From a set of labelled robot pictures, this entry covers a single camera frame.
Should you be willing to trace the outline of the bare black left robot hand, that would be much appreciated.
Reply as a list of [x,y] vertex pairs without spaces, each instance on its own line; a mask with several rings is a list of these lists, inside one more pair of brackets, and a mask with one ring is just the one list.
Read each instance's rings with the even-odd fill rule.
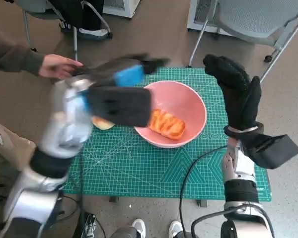
[[168,62],[168,58],[153,58],[147,53],[124,55],[89,68],[88,74],[95,86],[132,87]]

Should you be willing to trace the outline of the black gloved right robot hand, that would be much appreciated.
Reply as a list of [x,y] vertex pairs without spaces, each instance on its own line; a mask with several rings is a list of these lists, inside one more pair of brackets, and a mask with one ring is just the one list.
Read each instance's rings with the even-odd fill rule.
[[228,125],[240,131],[256,127],[260,78],[250,79],[243,66],[224,56],[206,55],[203,63],[205,73],[215,77],[222,90]]

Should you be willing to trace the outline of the person's hand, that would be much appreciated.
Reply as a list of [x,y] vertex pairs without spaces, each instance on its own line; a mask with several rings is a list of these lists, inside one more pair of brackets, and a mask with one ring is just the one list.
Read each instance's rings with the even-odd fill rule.
[[46,78],[66,79],[72,77],[72,72],[83,64],[60,55],[45,55],[38,74]]

